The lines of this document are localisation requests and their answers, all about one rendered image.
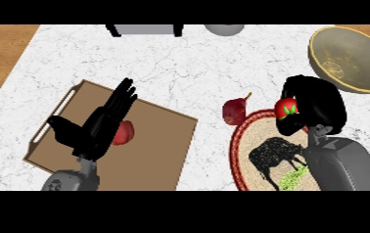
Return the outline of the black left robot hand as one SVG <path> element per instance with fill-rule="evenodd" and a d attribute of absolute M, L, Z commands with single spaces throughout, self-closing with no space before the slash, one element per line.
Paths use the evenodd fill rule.
<path fill-rule="evenodd" d="M 132 80 L 125 78 L 114 88 L 106 104 L 95 108 L 84 125 L 79 126 L 61 116 L 51 116 L 47 123 L 54 132 L 54 140 L 73 149 L 72 155 L 95 161 L 107 152 L 119 123 L 137 99 Z"/>

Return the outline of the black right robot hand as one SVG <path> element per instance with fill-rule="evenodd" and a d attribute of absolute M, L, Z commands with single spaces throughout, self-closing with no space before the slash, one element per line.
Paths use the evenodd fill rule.
<path fill-rule="evenodd" d="M 346 123 L 344 104 L 336 86 L 325 80 L 302 74 L 285 78 L 281 99 L 296 100 L 294 115 L 275 120 L 278 133 L 290 136 L 300 128 L 330 126 L 336 135 Z"/>

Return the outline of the olive yellow-rimmed bowl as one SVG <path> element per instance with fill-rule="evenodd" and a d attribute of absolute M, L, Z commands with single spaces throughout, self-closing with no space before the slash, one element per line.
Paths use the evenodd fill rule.
<path fill-rule="evenodd" d="M 370 94 L 370 35 L 343 26 L 318 29 L 308 43 L 316 76 L 342 91 Z"/>

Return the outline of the round woven placemat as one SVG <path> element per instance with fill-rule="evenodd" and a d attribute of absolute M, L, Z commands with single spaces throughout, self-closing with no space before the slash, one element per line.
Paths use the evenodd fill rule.
<path fill-rule="evenodd" d="M 229 167 L 241 191 L 318 191 L 302 156 L 308 129 L 283 136 L 272 110 L 252 112 L 229 143 Z"/>

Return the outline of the red apple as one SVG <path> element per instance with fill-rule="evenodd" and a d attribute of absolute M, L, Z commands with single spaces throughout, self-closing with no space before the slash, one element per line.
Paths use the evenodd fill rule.
<path fill-rule="evenodd" d="M 114 146 L 123 145 L 132 139 L 132 136 L 134 136 L 132 123 L 129 120 L 125 120 L 119 123 L 114 137 L 112 139 L 112 144 Z"/>

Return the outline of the brown wooden cutting board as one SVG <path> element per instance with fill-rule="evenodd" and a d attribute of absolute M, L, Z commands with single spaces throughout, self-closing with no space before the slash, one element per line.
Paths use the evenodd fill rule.
<path fill-rule="evenodd" d="M 112 146 L 97 160 L 100 190 L 173 190 L 185 162 L 196 119 L 137 100 L 125 119 L 132 123 L 128 143 Z M 44 124 L 29 142 L 25 161 L 47 172 L 81 168 L 72 149 L 54 140 Z"/>

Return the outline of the dark red pear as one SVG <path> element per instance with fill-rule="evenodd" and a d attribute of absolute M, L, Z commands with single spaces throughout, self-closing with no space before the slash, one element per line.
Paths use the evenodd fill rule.
<path fill-rule="evenodd" d="M 246 103 L 250 95 L 225 102 L 222 106 L 222 118 L 228 125 L 238 125 L 246 119 Z"/>

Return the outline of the grey appliance with black legs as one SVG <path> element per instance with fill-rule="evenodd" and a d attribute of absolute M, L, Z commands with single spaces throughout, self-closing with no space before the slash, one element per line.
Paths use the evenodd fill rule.
<path fill-rule="evenodd" d="M 182 36 L 184 26 L 181 24 L 107 24 L 106 28 L 113 37 L 123 34 L 171 34 Z"/>

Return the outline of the grey round object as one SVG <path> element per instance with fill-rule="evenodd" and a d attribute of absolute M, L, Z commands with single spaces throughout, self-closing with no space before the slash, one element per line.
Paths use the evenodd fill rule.
<path fill-rule="evenodd" d="M 241 24 L 207 24 L 207 31 L 219 36 L 232 36 L 241 32 L 244 26 Z"/>

